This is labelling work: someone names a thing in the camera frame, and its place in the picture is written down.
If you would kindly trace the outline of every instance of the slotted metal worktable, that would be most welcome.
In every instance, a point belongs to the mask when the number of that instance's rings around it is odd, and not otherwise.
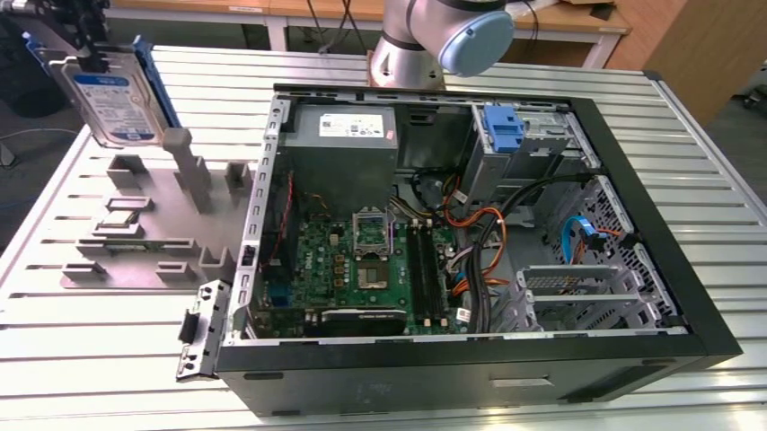
[[[208,166],[259,159],[273,83],[367,81],[365,60],[353,56],[156,47],[154,59]],[[256,418],[223,382],[173,381],[176,335],[195,292],[60,286],[58,266],[82,259],[73,240],[114,192],[104,173],[114,150],[101,149],[84,129],[0,259],[0,428],[767,427],[767,213],[665,86],[635,72],[544,66],[503,65],[445,79],[456,91],[596,101],[744,354],[605,404]],[[159,148],[122,153],[171,166]]]

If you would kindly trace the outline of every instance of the table leg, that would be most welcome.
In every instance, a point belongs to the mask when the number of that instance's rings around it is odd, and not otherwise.
[[[268,30],[268,44],[272,51],[288,50],[288,20],[284,16],[265,16],[265,29]]]
[[[599,41],[591,47],[588,56],[585,57],[584,67],[589,69],[601,69],[608,62],[609,55],[615,46],[619,44],[619,34],[603,34]]]

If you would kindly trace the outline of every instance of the hard drive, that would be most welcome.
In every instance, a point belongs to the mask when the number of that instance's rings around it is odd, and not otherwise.
[[[81,69],[76,57],[49,62],[53,79],[80,110],[102,145],[161,145],[167,128],[180,126],[154,69],[149,45],[100,46],[109,65],[105,74]]]

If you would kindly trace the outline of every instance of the open computer tower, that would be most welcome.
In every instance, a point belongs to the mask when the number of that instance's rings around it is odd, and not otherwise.
[[[740,353],[592,101],[277,86],[263,145],[177,372],[257,415],[612,400]]]

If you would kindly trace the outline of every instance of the hard drive label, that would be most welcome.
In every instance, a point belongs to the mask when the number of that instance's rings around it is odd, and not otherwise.
[[[124,141],[154,138],[141,96],[121,76],[74,75],[74,83],[109,135]]]

